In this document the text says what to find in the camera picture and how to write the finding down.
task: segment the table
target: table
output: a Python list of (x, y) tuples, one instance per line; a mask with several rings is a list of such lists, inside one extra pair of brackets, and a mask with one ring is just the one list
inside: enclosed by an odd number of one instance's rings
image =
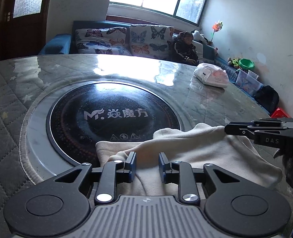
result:
[[(188, 114), (185, 130), (204, 122), (211, 126), (230, 121), (252, 121), (268, 117), (266, 112), (230, 84), (227, 89), (203, 85), (193, 76), (194, 66), (121, 55), (43, 55), (0, 62), (0, 237), (9, 234), (3, 206), (14, 193), (33, 185), (20, 165), (20, 132), (26, 113), (44, 94), (79, 81), (114, 80), (161, 89)], [(269, 163), (275, 149), (255, 146)], [(289, 201), (292, 190), (282, 180), (276, 188)], [(293, 213), (285, 231), (293, 228)]]

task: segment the stuffed toy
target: stuffed toy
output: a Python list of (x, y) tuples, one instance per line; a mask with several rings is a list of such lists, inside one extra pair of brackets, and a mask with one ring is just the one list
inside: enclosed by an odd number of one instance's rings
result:
[(236, 59), (231, 59), (230, 57), (228, 58), (228, 65), (234, 67), (235, 69), (239, 69), (239, 61), (241, 58), (236, 58)]
[(200, 34), (198, 30), (193, 30), (194, 41), (207, 45), (208, 39), (205, 38), (204, 34)]

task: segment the black bag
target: black bag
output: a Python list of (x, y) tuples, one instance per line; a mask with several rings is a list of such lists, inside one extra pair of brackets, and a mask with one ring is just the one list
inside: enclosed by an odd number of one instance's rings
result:
[(254, 99), (272, 114), (279, 103), (279, 94), (271, 86), (263, 86), (255, 94)]

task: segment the beige towel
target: beige towel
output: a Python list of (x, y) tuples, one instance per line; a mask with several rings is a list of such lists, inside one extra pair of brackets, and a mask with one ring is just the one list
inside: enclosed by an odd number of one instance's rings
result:
[(213, 163), (264, 187), (273, 188), (282, 179), (281, 169), (261, 158), (247, 137), (226, 135), (223, 126), (199, 123), (188, 132), (166, 128), (156, 131), (153, 140), (100, 141), (96, 149), (101, 165), (112, 160), (126, 160), (130, 151), (137, 153), (136, 177), (132, 184), (118, 185), (119, 195), (177, 195), (176, 184), (161, 182), (160, 152), (165, 152), (170, 161), (185, 161), (196, 168)]

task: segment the black jacket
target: black jacket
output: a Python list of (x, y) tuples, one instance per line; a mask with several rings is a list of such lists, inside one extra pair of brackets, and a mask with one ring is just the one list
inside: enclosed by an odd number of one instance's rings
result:
[(187, 45), (182, 40), (175, 39), (171, 44), (171, 56), (174, 62), (185, 62), (187, 58), (198, 60), (196, 47), (193, 44)]

